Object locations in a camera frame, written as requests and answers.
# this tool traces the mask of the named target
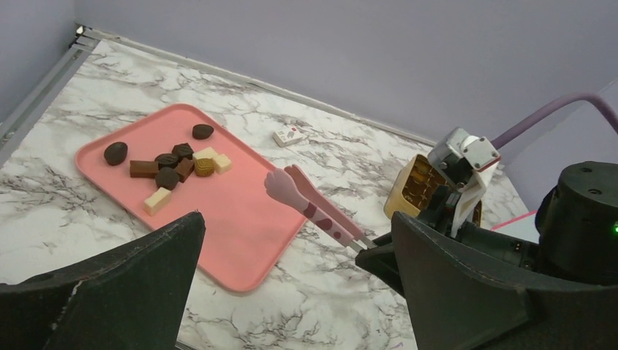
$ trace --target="round chocolate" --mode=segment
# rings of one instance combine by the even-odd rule
[[[154,161],[159,163],[159,169],[175,168],[180,163],[180,157],[173,153],[163,153],[158,155]]]
[[[206,140],[211,137],[214,132],[214,128],[206,124],[197,124],[193,127],[193,138],[197,140]]]
[[[170,191],[176,188],[178,181],[180,181],[180,176],[172,168],[162,168],[157,173],[157,176],[154,177],[157,187],[164,187]]]
[[[103,152],[105,161],[111,166],[118,166],[127,159],[127,151],[129,147],[124,142],[114,142],[110,144]]]
[[[179,156],[180,160],[186,158],[188,160],[193,159],[193,148],[189,144],[177,144],[172,149],[172,153]]]

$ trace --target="small white box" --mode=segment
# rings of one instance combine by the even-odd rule
[[[289,128],[281,129],[273,133],[273,139],[279,145],[279,147],[287,147],[291,144],[297,144],[305,138],[305,135],[301,134],[298,128],[292,126]]]

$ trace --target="pink tray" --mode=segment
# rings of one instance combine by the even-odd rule
[[[193,125],[209,124],[206,140],[191,136]],[[129,146],[127,160],[108,166],[103,151],[113,142]],[[157,188],[153,179],[129,177],[129,160],[154,160],[187,142],[198,151],[213,147],[226,154],[232,169],[221,175],[191,175],[172,192],[171,202],[153,217],[143,203]],[[275,167],[199,109],[175,104],[83,146],[75,165],[92,183],[155,230],[195,209],[206,221],[198,265],[223,287],[247,292],[264,280],[305,218],[272,198],[264,189]]]

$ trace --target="pink tongs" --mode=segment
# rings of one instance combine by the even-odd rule
[[[342,246],[349,246],[357,252],[366,249],[358,241],[363,242],[367,248],[376,247],[352,219],[311,184],[298,166],[270,171],[264,186],[272,199],[296,209]]]

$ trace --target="white marble surface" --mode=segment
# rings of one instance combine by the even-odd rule
[[[173,103],[214,117],[277,166],[298,164],[366,232],[399,169],[429,148],[156,56],[102,42],[0,171],[0,282],[18,283],[141,237],[147,229],[76,171],[83,144]],[[270,133],[308,140],[281,149]],[[484,226],[526,212],[499,174]],[[202,273],[179,337],[198,349],[416,349],[405,301],[307,224],[267,280],[231,295]]]

